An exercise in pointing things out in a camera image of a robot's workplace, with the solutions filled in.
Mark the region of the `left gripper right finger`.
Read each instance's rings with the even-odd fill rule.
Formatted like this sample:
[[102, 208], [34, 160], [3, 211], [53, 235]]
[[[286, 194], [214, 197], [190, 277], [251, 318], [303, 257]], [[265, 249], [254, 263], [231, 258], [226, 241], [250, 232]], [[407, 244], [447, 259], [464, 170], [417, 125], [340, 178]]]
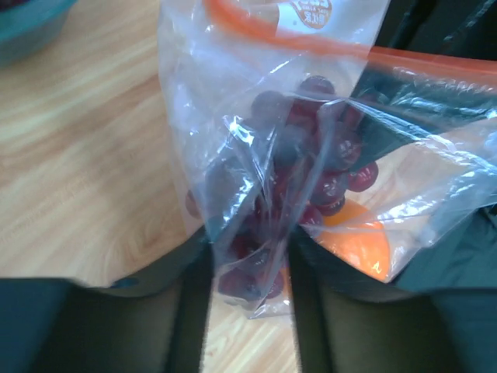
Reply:
[[496, 209], [465, 218], [393, 284], [290, 237], [303, 372], [494, 372]]

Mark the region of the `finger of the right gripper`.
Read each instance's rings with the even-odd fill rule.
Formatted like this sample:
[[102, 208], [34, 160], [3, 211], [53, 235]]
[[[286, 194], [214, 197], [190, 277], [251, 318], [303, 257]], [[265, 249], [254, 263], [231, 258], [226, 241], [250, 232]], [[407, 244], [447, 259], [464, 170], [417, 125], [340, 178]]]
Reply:
[[496, 61], [373, 47], [349, 106], [360, 117], [358, 170], [404, 145], [491, 118]]
[[496, 59], [496, 1], [393, 0], [374, 43], [404, 51]]

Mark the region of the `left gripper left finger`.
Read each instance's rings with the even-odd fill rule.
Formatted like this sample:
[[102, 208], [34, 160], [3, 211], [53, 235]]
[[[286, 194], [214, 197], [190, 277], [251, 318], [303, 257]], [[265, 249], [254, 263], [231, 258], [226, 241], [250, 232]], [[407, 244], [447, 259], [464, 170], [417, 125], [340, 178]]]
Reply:
[[1, 281], [3, 372], [198, 372], [213, 256], [203, 229], [107, 288]]

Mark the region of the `clear zip bag orange seal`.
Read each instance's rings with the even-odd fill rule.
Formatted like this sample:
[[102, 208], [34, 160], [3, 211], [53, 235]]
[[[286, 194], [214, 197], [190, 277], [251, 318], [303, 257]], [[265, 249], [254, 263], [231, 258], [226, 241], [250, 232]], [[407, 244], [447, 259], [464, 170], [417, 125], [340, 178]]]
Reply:
[[159, 77], [215, 294], [290, 309], [288, 251], [370, 300], [460, 280], [496, 202], [494, 1], [163, 1]]

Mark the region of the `fake purple grapes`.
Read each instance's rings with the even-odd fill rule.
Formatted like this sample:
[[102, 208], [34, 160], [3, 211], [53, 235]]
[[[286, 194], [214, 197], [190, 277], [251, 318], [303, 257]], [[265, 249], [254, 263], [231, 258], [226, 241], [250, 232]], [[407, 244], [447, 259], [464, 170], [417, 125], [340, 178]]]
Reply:
[[359, 119], [327, 78], [312, 75], [294, 96], [258, 94], [249, 117], [235, 121], [252, 154], [220, 157], [185, 201], [219, 244], [221, 295], [249, 304], [277, 297], [284, 286], [279, 246], [306, 204], [329, 205], [374, 185], [375, 161], [352, 169], [361, 153]]

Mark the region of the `fake orange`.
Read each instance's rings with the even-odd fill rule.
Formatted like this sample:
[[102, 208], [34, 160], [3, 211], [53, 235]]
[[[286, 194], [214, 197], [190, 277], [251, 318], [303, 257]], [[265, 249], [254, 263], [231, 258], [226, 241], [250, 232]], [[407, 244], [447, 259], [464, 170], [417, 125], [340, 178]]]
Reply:
[[290, 269], [312, 275], [348, 294], [388, 285], [391, 248], [384, 225], [361, 204], [340, 197], [329, 205], [308, 202], [287, 240]]

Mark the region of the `grey plastic fruit bowl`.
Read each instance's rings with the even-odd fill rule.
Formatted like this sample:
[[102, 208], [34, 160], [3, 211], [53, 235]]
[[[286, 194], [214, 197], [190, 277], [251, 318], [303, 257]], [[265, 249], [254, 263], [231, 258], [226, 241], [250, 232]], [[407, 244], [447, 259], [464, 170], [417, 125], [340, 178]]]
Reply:
[[34, 54], [60, 34], [75, 0], [2, 1], [1, 66]]

